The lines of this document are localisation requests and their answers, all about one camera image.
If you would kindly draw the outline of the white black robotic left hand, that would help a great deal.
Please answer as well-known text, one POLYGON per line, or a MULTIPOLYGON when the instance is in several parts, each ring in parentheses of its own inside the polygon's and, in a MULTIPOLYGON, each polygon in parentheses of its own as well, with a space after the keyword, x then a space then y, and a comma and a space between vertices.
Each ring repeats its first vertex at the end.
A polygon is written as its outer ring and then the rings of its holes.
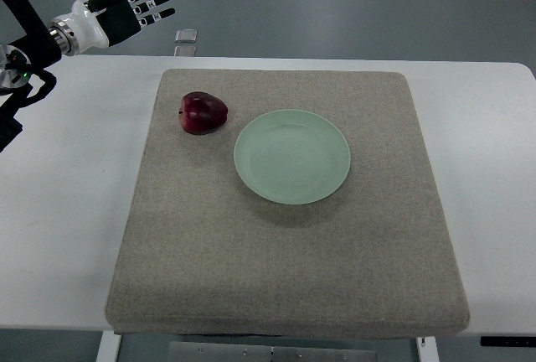
POLYGON ((69 13, 54 20, 69 43, 66 53, 81 54, 90 48, 115 46, 143 28, 175 14, 164 8, 171 0, 76 0, 69 13))

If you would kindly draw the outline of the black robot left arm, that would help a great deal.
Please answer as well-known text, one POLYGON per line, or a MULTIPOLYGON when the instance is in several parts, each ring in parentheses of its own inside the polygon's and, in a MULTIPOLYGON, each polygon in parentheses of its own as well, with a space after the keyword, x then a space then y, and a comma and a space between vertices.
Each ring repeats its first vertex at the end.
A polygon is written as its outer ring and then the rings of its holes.
POLYGON ((46 69, 77 48, 75 34, 63 22, 44 24, 29 0, 2 0, 25 35, 1 46, 1 149, 23 131, 17 112, 43 100, 56 86, 46 69))

